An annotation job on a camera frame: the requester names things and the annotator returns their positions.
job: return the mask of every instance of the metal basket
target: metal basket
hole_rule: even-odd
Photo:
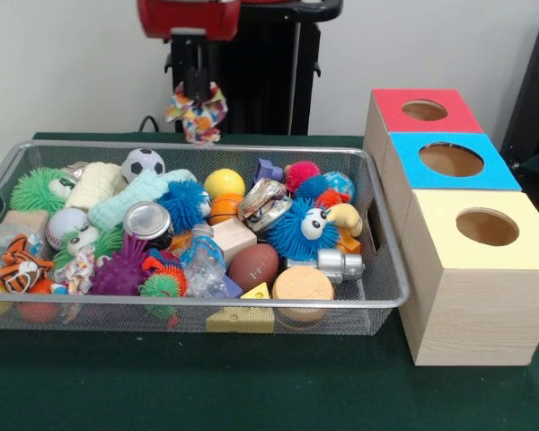
[[[407,300],[409,285],[375,165],[366,153],[356,149],[226,145],[198,149],[184,144],[31,141],[14,148],[0,165],[0,220],[8,209],[13,186],[30,170],[40,166],[61,168],[77,161],[120,164],[129,151],[140,146],[158,151],[168,171],[189,169],[199,180],[221,167],[251,179],[259,158],[270,159],[276,166],[313,160],[323,172],[348,174],[356,186],[356,208],[367,227],[359,238],[366,264],[362,279],[336,287],[332,301],[4,294],[0,302],[13,306],[0,316],[0,329],[206,332],[207,317],[230,307],[226,309],[230,320],[244,310],[248,320],[229,325],[227,331],[374,335],[391,310]],[[148,305],[176,307],[177,324],[168,325],[154,317]],[[311,325],[298,325],[286,317],[292,310],[316,309],[325,311]],[[263,325],[268,313],[275,315],[271,328]]]

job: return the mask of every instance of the tin can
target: tin can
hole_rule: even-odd
[[[167,209],[155,202],[139,202],[124,215],[124,231],[142,241],[146,250],[164,250],[173,238],[172,219]]]

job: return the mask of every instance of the wooden box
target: wooden box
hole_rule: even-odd
[[[380,172],[392,132],[482,133],[482,129],[457,90],[375,89],[363,149]]]
[[[392,133],[381,181],[398,241],[412,189],[521,190],[483,133]]]
[[[416,365],[527,365],[539,343],[539,213],[517,191],[413,191],[400,308]]]

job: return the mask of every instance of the red ball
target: red ball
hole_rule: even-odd
[[[237,253],[230,268],[230,278],[249,292],[261,283],[271,285],[278,275],[279,257],[268,244],[257,244]]]

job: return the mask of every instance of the blue fuzzy toy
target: blue fuzzy toy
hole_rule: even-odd
[[[316,175],[302,182],[302,185],[296,190],[296,198],[316,200],[329,187],[330,183],[326,180],[325,175]]]
[[[205,223],[202,207],[208,203],[208,194],[196,181],[171,182],[157,203],[170,213],[175,235]]]
[[[339,238],[337,227],[309,199],[296,199],[291,208],[267,231],[268,243],[279,256],[315,260],[320,249],[332,249]]]

